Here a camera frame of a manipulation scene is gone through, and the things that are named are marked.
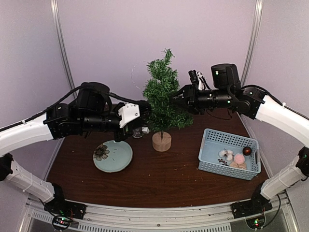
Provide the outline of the small green christmas tree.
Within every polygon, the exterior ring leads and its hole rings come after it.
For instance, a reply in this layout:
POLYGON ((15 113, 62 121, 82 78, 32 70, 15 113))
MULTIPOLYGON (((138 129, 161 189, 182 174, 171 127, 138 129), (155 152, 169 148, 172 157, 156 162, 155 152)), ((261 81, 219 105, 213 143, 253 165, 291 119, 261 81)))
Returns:
POLYGON ((148 118, 153 148, 158 152, 168 151, 172 137, 168 133, 171 128, 182 129, 193 124, 193 117, 186 111, 170 103, 172 93, 179 90, 178 72, 171 67, 174 57, 171 49, 163 51, 164 56, 147 64, 150 79, 147 81, 143 96, 151 107, 148 118))

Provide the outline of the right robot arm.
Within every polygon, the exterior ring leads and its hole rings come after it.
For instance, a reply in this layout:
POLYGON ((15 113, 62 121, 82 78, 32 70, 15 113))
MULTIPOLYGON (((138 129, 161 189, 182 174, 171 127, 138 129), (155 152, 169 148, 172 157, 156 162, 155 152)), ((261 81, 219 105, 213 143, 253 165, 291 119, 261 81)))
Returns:
POLYGON ((191 84, 171 94, 170 102, 192 114, 217 108, 230 109, 282 131, 302 146, 289 164, 256 188, 247 204, 251 213, 258 213, 278 193, 308 177, 309 120, 265 89, 255 85, 228 85, 223 89, 199 90, 191 84))

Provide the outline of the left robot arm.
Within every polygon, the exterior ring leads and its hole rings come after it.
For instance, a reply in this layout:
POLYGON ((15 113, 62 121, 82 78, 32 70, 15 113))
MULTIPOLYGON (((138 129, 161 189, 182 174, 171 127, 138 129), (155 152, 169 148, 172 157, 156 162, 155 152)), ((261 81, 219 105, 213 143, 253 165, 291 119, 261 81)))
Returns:
POLYGON ((132 134, 133 124, 139 117, 140 107, 136 103, 119 104, 106 115, 59 104, 54 112, 42 113, 34 119, 1 128, 0 179, 38 197, 43 203, 50 204, 58 214, 64 215, 70 207, 62 188, 25 170, 11 152, 37 142, 93 131, 114 132, 115 140, 119 142, 132 134))

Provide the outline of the clear drinking glass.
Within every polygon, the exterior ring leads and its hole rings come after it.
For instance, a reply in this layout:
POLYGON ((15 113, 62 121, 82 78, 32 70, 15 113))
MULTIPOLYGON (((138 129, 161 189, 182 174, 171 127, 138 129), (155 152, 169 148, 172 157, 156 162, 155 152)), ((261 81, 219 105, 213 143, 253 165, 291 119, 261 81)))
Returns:
POLYGON ((143 136, 142 128, 135 128, 132 134, 133 138, 141 138, 143 136))

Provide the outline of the light green floral plate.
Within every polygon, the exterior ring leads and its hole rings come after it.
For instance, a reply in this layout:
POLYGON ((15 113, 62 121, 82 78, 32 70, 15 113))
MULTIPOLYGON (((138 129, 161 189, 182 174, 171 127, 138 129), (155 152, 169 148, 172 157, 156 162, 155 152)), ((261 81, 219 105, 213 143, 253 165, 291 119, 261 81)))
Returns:
POLYGON ((116 173, 125 169, 132 161, 133 150, 124 142, 106 141, 93 153, 93 162, 97 169, 105 173, 116 173))

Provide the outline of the blue plastic basket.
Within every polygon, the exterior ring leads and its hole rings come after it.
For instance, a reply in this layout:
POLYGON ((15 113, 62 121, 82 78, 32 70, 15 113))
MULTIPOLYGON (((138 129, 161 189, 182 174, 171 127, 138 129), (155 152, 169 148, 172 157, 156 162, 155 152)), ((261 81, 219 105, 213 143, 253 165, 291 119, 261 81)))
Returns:
POLYGON ((259 144, 255 139, 235 135, 223 131, 205 129, 198 155, 198 169, 210 173, 221 174, 244 180, 252 180, 261 172, 261 163, 259 157, 259 144), (232 168, 222 165, 218 159, 218 153, 223 149, 229 149, 237 153, 242 153, 244 147, 249 146, 252 149, 250 156, 245 156, 247 169, 232 168))

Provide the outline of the white cotton flower ornament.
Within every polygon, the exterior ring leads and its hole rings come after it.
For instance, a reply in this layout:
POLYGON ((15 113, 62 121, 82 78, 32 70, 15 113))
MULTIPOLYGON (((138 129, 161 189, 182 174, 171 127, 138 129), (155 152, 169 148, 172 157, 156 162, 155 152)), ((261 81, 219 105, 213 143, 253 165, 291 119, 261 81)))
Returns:
POLYGON ((218 153, 219 157, 226 158, 227 161, 232 161, 234 158, 234 152, 229 149, 223 149, 218 153))

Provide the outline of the pink pompom ornament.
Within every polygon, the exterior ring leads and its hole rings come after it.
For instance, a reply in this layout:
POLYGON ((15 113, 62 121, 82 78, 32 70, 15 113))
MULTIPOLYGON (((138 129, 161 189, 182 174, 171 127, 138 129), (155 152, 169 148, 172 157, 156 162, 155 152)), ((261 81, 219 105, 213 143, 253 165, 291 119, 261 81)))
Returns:
POLYGON ((234 159, 233 161, 237 164, 237 165, 242 165, 245 163, 245 157, 242 153, 237 153, 235 156, 234 156, 234 159))

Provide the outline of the dark red bauble ornament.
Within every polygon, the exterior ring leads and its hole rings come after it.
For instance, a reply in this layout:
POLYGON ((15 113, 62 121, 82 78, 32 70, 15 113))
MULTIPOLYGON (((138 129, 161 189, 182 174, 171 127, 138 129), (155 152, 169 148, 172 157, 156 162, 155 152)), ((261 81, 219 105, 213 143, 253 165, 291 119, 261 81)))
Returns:
POLYGON ((252 149, 249 146, 246 146, 242 150, 243 155, 250 156, 252 153, 252 149))

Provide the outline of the beige burlap bow ornament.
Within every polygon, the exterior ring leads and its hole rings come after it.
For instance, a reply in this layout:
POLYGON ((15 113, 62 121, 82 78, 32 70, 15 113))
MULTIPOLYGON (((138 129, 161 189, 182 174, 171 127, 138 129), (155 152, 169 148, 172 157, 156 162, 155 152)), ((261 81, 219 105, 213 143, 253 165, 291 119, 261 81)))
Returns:
POLYGON ((243 170, 247 169, 247 164, 245 162, 242 164, 237 164, 236 162, 233 161, 229 164, 229 166, 232 168, 238 168, 238 169, 243 169, 243 170))

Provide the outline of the left aluminium frame post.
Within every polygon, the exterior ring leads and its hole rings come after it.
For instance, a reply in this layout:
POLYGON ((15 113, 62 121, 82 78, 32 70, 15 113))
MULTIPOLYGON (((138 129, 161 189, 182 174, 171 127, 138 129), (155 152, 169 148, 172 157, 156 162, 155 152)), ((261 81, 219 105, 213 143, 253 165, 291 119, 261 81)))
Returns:
POLYGON ((51 3, 51 11, 52 11, 52 16, 53 16, 53 20, 54 20, 54 25, 55 25, 55 28, 56 28, 56 34, 57 34, 57 39, 58 39, 58 44, 59 44, 59 49, 60 49, 60 53, 61 53, 61 59, 62 59, 62 62, 63 62, 66 79, 67 79, 67 82, 69 84, 70 89, 73 89, 73 88, 75 88, 75 84, 74 84, 74 80, 73 80, 72 75, 71 75, 68 55, 67 55, 66 48, 65 48, 64 37, 63 37, 62 26, 61 26, 61 20, 60 20, 60 14, 59 14, 59 8, 58 8, 58 1, 57 0, 50 0, 50 3, 51 3))

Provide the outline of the aluminium frame post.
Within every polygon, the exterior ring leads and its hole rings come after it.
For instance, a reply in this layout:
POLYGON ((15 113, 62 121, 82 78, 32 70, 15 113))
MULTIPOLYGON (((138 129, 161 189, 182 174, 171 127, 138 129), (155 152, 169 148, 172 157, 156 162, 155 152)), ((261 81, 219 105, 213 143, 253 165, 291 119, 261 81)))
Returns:
POLYGON ((258 40, 259 31, 260 31, 263 6, 264 6, 263 0, 255 1, 252 30, 251 30, 251 35, 249 39, 249 45, 248 45, 247 55, 246 55, 246 59, 245 59, 244 67, 243 67, 243 72, 241 76, 241 86, 244 86, 246 84, 246 80, 249 76, 249 72, 250 72, 250 68, 251 68, 251 64, 252 64, 253 56, 254 56, 254 50, 256 47, 256 43, 258 40))
POLYGON ((57 34, 57 39, 58 39, 58 44, 59 44, 59 49, 60 49, 60 53, 61 53, 61 59, 62 59, 62 62, 63 62, 66 79, 67 79, 67 82, 69 84, 70 89, 73 89, 73 88, 75 88, 75 84, 74 84, 74 80, 73 80, 72 75, 71 75, 68 55, 67 55, 66 48, 65 48, 64 37, 63 37, 62 26, 61 26, 61 20, 60 20, 60 14, 59 14, 59 8, 58 8, 58 1, 57 0, 50 0, 50 3, 51 3, 51 11, 52 11, 52 16, 53 16, 53 20, 54 20, 54 25, 55 25, 55 28, 56 28, 56 34, 57 34))

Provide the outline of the front aluminium rail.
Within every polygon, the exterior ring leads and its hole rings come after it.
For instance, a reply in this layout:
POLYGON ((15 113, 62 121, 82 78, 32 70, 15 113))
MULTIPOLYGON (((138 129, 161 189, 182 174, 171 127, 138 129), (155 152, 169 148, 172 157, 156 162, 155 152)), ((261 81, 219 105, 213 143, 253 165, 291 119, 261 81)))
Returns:
POLYGON ((72 232, 252 232, 248 226, 264 216, 264 232, 297 232, 299 226, 287 194, 271 201, 263 214, 234 218, 231 204, 176 208, 129 208, 87 204, 83 219, 74 219, 72 232))

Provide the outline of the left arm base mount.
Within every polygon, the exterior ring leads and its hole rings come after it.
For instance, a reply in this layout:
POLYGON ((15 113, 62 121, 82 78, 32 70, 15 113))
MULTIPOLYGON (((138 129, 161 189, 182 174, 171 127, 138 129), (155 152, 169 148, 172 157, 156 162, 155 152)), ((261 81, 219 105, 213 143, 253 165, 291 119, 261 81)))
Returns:
POLYGON ((65 200, 61 186, 53 184, 54 198, 44 203, 44 210, 50 213, 52 226, 57 231, 64 231, 73 223, 73 219, 83 219, 86 211, 86 205, 65 200))

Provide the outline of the right aluminium frame post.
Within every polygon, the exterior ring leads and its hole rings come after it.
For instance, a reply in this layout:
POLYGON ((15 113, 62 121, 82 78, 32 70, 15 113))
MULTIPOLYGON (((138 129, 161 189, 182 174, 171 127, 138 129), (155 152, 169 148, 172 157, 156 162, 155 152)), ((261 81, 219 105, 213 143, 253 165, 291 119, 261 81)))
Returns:
POLYGON ((246 55, 246 59, 245 59, 244 67, 243 67, 243 72, 241 76, 241 86, 244 86, 246 84, 246 80, 249 76, 249 72, 250 72, 250 68, 251 68, 251 64, 252 64, 253 56, 254 56, 254 50, 256 47, 256 43, 258 40, 259 31, 260 31, 263 6, 264 6, 263 0, 255 1, 252 30, 251 30, 251 35, 249 39, 249 45, 248 45, 247 55, 246 55))

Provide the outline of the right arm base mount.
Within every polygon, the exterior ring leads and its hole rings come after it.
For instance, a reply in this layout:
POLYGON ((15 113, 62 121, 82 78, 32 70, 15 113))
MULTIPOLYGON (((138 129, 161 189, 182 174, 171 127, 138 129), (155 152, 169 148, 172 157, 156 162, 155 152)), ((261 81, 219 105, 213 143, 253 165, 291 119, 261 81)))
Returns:
POLYGON ((231 204, 234 219, 246 218, 246 224, 250 229, 260 230, 266 226, 265 212, 272 209, 270 200, 261 195, 262 184, 254 190, 249 200, 231 204))

